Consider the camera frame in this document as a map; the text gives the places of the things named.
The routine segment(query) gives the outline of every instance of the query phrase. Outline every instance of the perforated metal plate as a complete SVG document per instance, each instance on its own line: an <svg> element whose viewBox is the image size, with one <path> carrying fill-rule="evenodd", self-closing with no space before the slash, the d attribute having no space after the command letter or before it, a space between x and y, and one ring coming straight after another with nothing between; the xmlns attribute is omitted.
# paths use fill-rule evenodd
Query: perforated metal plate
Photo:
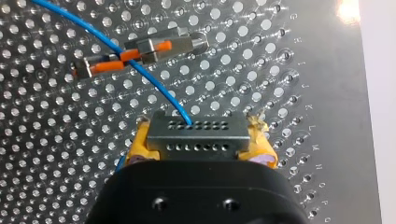
<svg viewBox="0 0 396 224"><path fill-rule="evenodd" d="M148 69L193 115L264 108L279 172L314 223L380 221L351 1L55 2L120 46L174 26L206 33L205 54ZM137 116L175 110L133 69L74 80L73 60L110 51L28 1L0 0L0 45L0 223L83 223Z"/></svg>

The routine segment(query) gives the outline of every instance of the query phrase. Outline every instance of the blue cable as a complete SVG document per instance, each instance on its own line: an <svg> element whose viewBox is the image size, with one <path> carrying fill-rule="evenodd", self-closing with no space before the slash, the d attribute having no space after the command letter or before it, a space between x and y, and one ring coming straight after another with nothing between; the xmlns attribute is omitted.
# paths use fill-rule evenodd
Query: blue cable
<svg viewBox="0 0 396 224"><path fill-rule="evenodd" d="M53 5L45 0L32 0L33 3L38 4L52 12L55 12L63 17L67 18L68 20L72 21L73 23L79 25L80 27L84 28L92 35L96 36L100 39L104 44L108 45L113 51L117 54L123 53L122 48L114 44L107 36L105 36L100 31L96 30L92 25L85 22L84 20L80 19L79 17L73 15L72 13ZM152 76L144 67L142 67L139 63L134 60L128 62L132 68L134 68L138 73L140 73L143 77L145 77L152 85L154 85L160 93L175 107L175 109L180 113L181 117L186 121L188 125L192 125L191 118L186 110L184 110L183 106L181 106L177 99L173 97L169 91L157 80L154 76Z"/></svg>

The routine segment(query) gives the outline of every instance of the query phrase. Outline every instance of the hole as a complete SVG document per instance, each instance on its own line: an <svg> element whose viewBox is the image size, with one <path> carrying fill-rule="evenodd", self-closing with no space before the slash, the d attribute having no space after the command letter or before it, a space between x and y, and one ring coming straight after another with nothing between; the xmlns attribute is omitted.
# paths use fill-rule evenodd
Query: hole
<svg viewBox="0 0 396 224"><path fill-rule="evenodd" d="M312 176L311 175L305 175L303 178L304 182L309 182L312 180Z"/></svg>
<svg viewBox="0 0 396 224"><path fill-rule="evenodd" d="M291 136L291 130L290 129L284 129L282 131L282 136L284 137L290 137Z"/></svg>
<svg viewBox="0 0 396 224"><path fill-rule="evenodd" d="M285 93L285 91L280 87L278 87L274 90L274 96L276 96L276 97L281 97L283 95L283 93Z"/></svg>
<svg viewBox="0 0 396 224"><path fill-rule="evenodd" d="M225 80L225 83L227 83L227 85L229 85L229 86L232 86L233 84L235 84L235 78L227 77L227 79Z"/></svg>
<svg viewBox="0 0 396 224"><path fill-rule="evenodd" d="M189 23L190 23L190 25L192 25L192 26L198 24L198 21L199 21L199 19L198 19L198 17L195 16L195 15L192 15L192 16L189 17Z"/></svg>
<svg viewBox="0 0 396 224"><path fill-rule="evenodd" d="M219 43L224 42L225 38L226 38L226 34L224 34L223 32L218 32L218 33L216 34L216 40L217 40Z"/></svg>
<svg viewBox="0 0 396 224"><path fill-rule="evenodd" d="M256 2L257 2L257 5L259 5L261 7L261 6L264 6L265 3L267 3L267 0L256 0Z"/></svg>
<svg viewBox="0 0 396 224"><path fill-rule="evenodd" d="M182 15L184 15L185 13L185 9L183 7L179 7L178 9L176 9L175 14L180 17Z"/></svg>
<svg viewBox="0 0 396 224"><path fill-rule="evenodd" d="M218 18L220 17L220 15L221 15L221 12L220 12L220 10L218 10L217 8L213 8L213 9L210 11L210 17L211 17L213 20L218 19Z"/></svg>
<svg viewBox="0 0 396 224"><path fill-rule="evenodd" d="M213 89L215 89L215 83L214 82L212 82L212 81L208 81L208 82L206 82L206 84L205 84L205 88L208 90L208 91L212 91Z"/></svg>
<svg viewBox="0 0 396 224"><path fill-rule="evenodd" d="M267 46L265 46L265 51L267 51L267 53L274 53L276 50L276 45L274 43L269 43L267 44Z"/></svg>
<svg viewBox="0 0 396 224"><path fill-rule="evenodd" d="M192 113L193 115L199 114L200 111L201 111L201 109L200 109L200 107L199 107L198 105L193 105L193 106L191 107L191 113Z"/></svg>
<svg viewBox="0 0 396 224"><path fill-rule="evenodd" d="M231 57L230 57L230 55L228 55L228 54L224 54L223 56L221 56L221 63L222 64L224 64L224 65L227 65L227 64L229 64L230 63L230 61L231 61Z"/></svg>
<svg viewBox="0 0 396 224"><path fill-rule="evenodd" d="M276 76L276 75L278 75L279 74L279 71L280 71L280 68L278 67L278 66L272 66L271 68L270 68L270 73L271 73L271 75L273 75L273 76Z"/></svg>
<svg viewBox="0 0 396 224"><path fill-rule="evenodd" d="M220 150L220 146L217 145L217 144L215 144L215 145L212 146L212 149L213 149L214 151Z"/></svg>
<svg viewBox="0 0 396 224"><path fill-rule="evenodd" d="M263 30L269 30L271 28L271 26L272 26L272 23L271 23L270 20L263 20L262 21L261 27L262 27Z"/></svg>
<svg viewBox="0 0 396 224"><path fill-rule="evenodd" d="M187 75L189 72L190 72L190 68L187 65L181 65L180 66L180 74L181 75L183 75L183 76Z"/></svg>
<svg viewBox="0 0 396 224"><path fill-rule="evenodd" d="M129 12L129 11L123 11L122 13L121 13L121 17L122 17L122 20L123 21L130 21L131 20L131 12Z"/></svg>
<svg viewBox="0 0 396 224"><path fill-rule="evenodd" d="M105 27L110 27L111 24L113 24L113 21L112 21L109 17L104 17L104 18L102 19L102 24L103 24Z"/></svg>
<svg viewBox="0 0 396 224"><path fill-rule="evenodd" d="M233 11L234 12L236 12L236 13L241 12L242 9L244 9L244 5L241 2L235 2L233 4Z"/></svg>
<svg viewBox="0 0 396 224"><path fill-rule="evenodd" d="M202 60L201 64L200 64L200 67L201 67L202 70L206 70L206 69L209 68L209 65L210 65L210 63L207 60Z"/></svg>
<svg viewBox="0 0 396 224"><path fill-rule="evenodd" d="M143 15L148 15L151 11L151 7L149 5L143 5L140 10L142 11Z"/></svg>
<svg viewBox="0 0 396 224"><path fill-rule="evenodd" d="M231 105L233 106L238 106L240 103L241 103L241 99L239 99L236 96L231 99Z"/></svg>
<svg viewBox="0 0 396 224"><path fill-rule="evenodd" d="M177 23L175 21L169 21L168 29L175 28L175 27L177 27Z"/></svg>
<svg viewBox="0 0 396 224"><path fill-rule="evenodd" d="M186 87L186 93L188 95L193 95L195 93L195 88L193 86Z"/></svg>
<svg viewBox="0 0 396 224"><path fill-rule="evenodd" d="M251 49L245 49L242 55L247 60L253 56L253 51Z"/></svg>
<svg viewBox="0 0 396 224"><path fill-rule="evenodd" d="M166 71L166 70L161 71L161 78L162 78L163 80L166 80L166 79L168 79L169 77L170 77L170 74L169 74L168 71Z"/></svg>
<svg viewBox="0 0 396 224"><path fill-rule="evenodd" d="M246 26L240 26L240 27L238 28L238 34L239 34L240 36L245 36L245 35L247 35L247 34L248 34L248 28L247 28Z"/></svg>
<svg viewBox="0 0 396 224"><path fill-rule="evenodd" d="M315 198L315 194L314 193L307 193L306 194L306 199L307 200L313 200Z"/></svg>
<svg viewBox="0 0 396 224"><path fill-rule="evenodd" d="M87 9L87 6L85 5L85 3L83 1L79 1L77 3L77 9L78 9L78 11L85 11L85 9Z"/></svg>
<svg viewBox="0 0 396 224"><path fill-rule="evenodd" d="M161 5L163 8L169 8L172 5L171 0L162 0Z"/></svg>
<svg viewBox="0 0 396 224"><path fill-rule="evenodd" d="M150 95L148 97L148 102L151 104L155 104L157 102L157 97L155 95Z"/></svg>
<svg viewBox="0 0 396 224"><path fill-rule="evenodd" d="M235 212L235 211L239 210L239 208L240 208L239 202L237 202L234 199L226 199L226 200L224 200L222 205L225 210L230 211L230 212Z"/></svg>
<svg viewBox="0 0 396 224"><path fill-rule="evenodd" d="M273 7L274 13L280 12L281 9L282 9L282 7L281 7L280 5L275 5L275 6Z"/></svg>
<svg viewBox="0 0 396 224"><path fill-rule="evenodd" d="M167 207L167 202L165 198L156 198L152 203L152 208L158 212L162 212Z"/></svg>
<svg viewBox="0 0 396 224"><path fill-rule="evenodd" d="M310 216L310 217L315 217L317 214L318 214L317 211L310 211L310 212L309 212L309 216Z"/></svg>

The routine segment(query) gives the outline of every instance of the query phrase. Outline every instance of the screw hole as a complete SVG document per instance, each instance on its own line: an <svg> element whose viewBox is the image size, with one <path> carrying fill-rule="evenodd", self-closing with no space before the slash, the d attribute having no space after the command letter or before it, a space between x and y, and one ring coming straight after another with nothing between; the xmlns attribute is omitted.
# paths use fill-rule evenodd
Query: screw hole
<svg viewBox="0 0 396 224"><path fill-rule="evenodd" d="M167 202L165 198L156 198L152 203L152 208L159 212L165 210L166 207L167 207Z"/></svg>
<svg viewBox="0 0 396 224"><path fill-rule="evenodd" d="M172 145L170 145L170 144L168 144L168 145L166 145L166 149L168 149L168 150L170 151L170 150L172 150L172 149L173 149L173 146L172 146Z"/></svg>
<svg viewBox="0 0 396 224"><path fill-rule="evenodd" d="M235 212L240 208L240 204L234 199L227 199L223 202L223 208L227 211Z"/></svg>

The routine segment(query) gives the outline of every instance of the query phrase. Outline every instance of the metal connector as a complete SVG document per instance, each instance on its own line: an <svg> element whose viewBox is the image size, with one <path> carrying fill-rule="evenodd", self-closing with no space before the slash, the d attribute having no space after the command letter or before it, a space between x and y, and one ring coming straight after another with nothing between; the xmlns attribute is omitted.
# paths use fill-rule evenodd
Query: metal connector
<svg viewBox="0 0 396 224"><path fill-rule="evenodd" d="M140 49L140 45L145 45L148 40L154 45L169 40L173 47L167 51L154 50L142 54L142 63L156 63L189 52L198 55L207 51L209 47L205 34L199 32L189 34L187 29L175 27L128 41L125 43L125 48Z"/></svg>

